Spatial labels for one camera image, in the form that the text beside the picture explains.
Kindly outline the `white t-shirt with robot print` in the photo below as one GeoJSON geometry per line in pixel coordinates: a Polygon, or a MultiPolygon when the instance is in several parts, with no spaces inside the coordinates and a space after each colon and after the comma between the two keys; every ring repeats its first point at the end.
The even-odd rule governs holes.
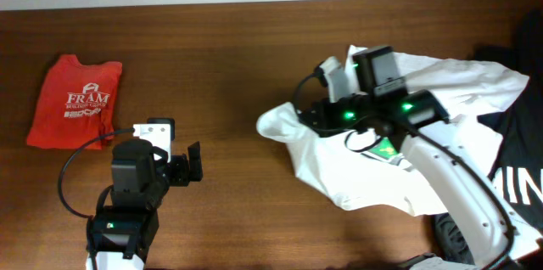
{"type": "MultiPolygon", "coordinates": [[[[512,106],[529,77],[498,62],[408,53],[396,53],[395,61],[410,92],[427,89],[443,104],[475,152],[480,171],[489,173],[503,137],[478,118],[512,106]]],[[[356,153],[375,140],[374,131],[321,138],[299,123],[289,102],[261,115],[256,129],[264,138],[285,143],[294,175],[345,211],[373,205],[389,205],[413,217],[446,211],[424,176],[407,160],[394,165],[356,153]]]]}

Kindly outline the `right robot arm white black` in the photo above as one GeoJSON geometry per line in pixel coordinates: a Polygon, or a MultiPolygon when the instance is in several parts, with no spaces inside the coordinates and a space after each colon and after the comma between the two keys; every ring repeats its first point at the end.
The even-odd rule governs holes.
{"type": "Polygon", "coordinates": [[[542,263],[542,234],[497,193],[481,172],[441,102],[426,89],[411,93],[390,46],[353,55],[358,89],[349,88],[335,57],[311,73],[328,96],[298,120],[320,137],[375,131],[387,138],[425,179],[444,204],[480,269],[535,269],[542,263]]]}

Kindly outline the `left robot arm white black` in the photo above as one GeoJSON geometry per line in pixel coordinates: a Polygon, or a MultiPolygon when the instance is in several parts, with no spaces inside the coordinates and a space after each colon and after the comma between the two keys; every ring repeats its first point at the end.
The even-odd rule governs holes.
{"type": "Polygon", "coordinates": [[[112,151],[113,184],[98,197],[87,223],[87,269],[143,269],[160,226],[158,209],[171,187],[203,179],[200,143],[169,155],[143,139],[112,151]]]}

